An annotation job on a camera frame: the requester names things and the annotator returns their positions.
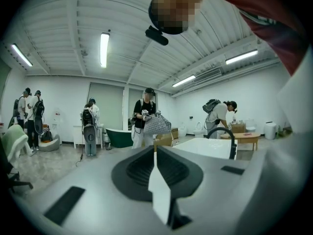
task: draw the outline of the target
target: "towel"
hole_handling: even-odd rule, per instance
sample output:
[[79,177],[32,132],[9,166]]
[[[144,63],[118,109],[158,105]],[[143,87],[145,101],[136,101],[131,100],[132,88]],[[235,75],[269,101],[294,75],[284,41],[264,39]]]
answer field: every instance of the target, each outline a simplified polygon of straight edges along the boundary
[[28,136],[24,133],[23,129],[15,124],[12,125],[1,138],[2,145],[8,161],[15,168],[18,167],[18,161],[21,154],[21,149],[27,143]]

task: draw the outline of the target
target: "black t-shirt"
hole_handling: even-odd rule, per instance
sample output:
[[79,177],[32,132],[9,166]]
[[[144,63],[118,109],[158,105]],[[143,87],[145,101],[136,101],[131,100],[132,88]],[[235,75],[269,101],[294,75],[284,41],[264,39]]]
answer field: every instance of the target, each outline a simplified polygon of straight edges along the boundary
[[[143,101],[143,104],[142,104],[142,107],[141,107],[140,100],[138,100],[136,102],[136,105],[135,105],[135,108],[134,108],[134,113],[141,114],[142,110],[147,110],[149,112],[149,114],[155,114],[156,113],[156,104],[153,103],[153,106],[151,106],[150,102],[149,103],[145,103],[145,101]],[[145,127],[145,121],[137,118],[136,122],[135,122],[135,127],[143,129]]]

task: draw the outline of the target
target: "coffee table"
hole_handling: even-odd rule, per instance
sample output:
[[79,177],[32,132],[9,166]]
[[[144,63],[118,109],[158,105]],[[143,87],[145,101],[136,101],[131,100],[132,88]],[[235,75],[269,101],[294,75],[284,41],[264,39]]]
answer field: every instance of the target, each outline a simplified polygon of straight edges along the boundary
[[[236,140],[238,140],[238,143],[252,143],[253,148],[252,151],[254,151],[254,144],[256,144],[256,149],[258,150],[258,140],[261,136],[260,133],[252,132],[251,135],[247,135],[247,133],[233,133]],[[222,134],[221,139],[230,139],[229,134]]]

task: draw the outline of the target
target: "white pants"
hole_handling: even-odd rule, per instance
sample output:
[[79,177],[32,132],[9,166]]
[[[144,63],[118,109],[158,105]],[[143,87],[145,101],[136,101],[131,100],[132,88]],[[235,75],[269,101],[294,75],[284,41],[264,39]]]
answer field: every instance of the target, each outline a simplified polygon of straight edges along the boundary
[[140,148],[142,141],[145,140],[145,147],[153,145],[153,135],[143,134],[143,129],[132,127],[132,140],[134,142],[132,149]]

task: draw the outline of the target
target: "plaid bag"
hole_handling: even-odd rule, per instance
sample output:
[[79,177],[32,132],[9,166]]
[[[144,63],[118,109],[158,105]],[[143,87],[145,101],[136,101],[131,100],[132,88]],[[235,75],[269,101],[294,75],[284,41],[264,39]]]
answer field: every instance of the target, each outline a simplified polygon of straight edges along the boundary
[[144,134],[167,134],[171,132],[172,124],[162,115],[155,115],[145,123]]

